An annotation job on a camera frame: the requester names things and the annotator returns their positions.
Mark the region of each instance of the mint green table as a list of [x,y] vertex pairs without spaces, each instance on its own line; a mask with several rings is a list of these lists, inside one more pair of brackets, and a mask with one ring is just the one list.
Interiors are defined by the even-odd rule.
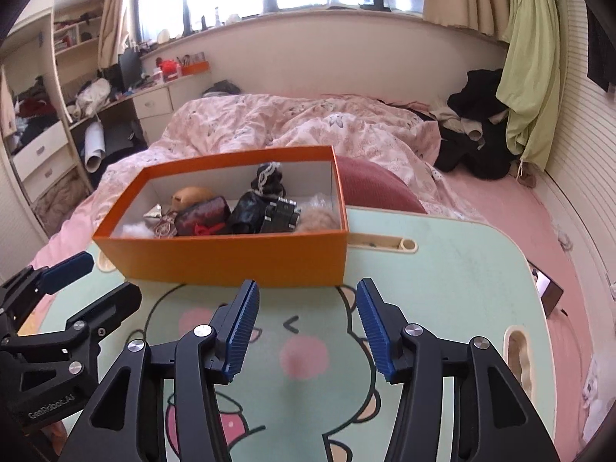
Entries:
[[[553,435],[556,387],[551,345],[541,302],[517,246],[477,223],[386,211],[347,209],[353,232],[411,238],[414,254],[349,248],[348,287],[264,289],[244,368],[217,389],[234,462],[384,460],[401,386],[375,373],[355,309],[357,282],[372,277],[387,302],[436,336],[468,342],[489,338],[503,353],[511,326],[530,339],[534,397]],[[92,245],[89,251],[97,254]],[[123,281],[117,271],[94,272],[58,294],[41,332],[62,330],[73,313]],[[139,311],[102,343],[102,377],[122,346],[143,336],[150,344],[179,338],[206,323],[235,289],[135,281]],[[167,456],[174,453],[173,382],[165,383]],[[450,459],[453,382],[445,380],[439,461]],[[66,421],[71,427],[76,415]]]

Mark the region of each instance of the table cutout handle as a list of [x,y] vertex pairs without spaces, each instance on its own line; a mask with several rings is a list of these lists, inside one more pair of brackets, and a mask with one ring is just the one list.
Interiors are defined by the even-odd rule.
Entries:
[[522,326],[510,326],[504,334],[503,355],[507,366],[515,375],[526,396],[535,402],[535,366],[531,338]]
[[383,236],[381,234],[349,233],[347,245],[378,251],[414,254],[419,248],[417,242],[400,236]]

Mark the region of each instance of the red pillow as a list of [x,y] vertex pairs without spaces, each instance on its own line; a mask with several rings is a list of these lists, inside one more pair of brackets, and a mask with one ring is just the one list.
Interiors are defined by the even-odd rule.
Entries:
[[417,196],[389,170],[363,159],[336,159],[347,205],[426,214]]

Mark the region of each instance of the pink floral duvet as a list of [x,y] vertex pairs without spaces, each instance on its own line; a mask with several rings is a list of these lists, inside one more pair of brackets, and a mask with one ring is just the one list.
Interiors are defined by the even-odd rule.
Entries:
[[199,99],[173,115],[147,151],[111,165],[92,201],[96,228],[141,168],[171,160],[261,147],[327,144],[336,154],[370,160],[400,177],[429,214],[479,219],[445,183],[434,164],[436,122],[364,97],[291,99],[238,95]]

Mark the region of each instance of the smartphone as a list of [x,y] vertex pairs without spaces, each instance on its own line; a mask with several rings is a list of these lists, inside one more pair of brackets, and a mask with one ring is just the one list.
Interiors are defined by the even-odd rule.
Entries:
[[541,304],[543,304],[543,311],[547,318],[550,314],[552,314],[552,311],[556,307],[556,304],[558,304],[558,301],[561,300],[563,289],[530,260],[528,263],[535,280],[535,286],[537,287]]

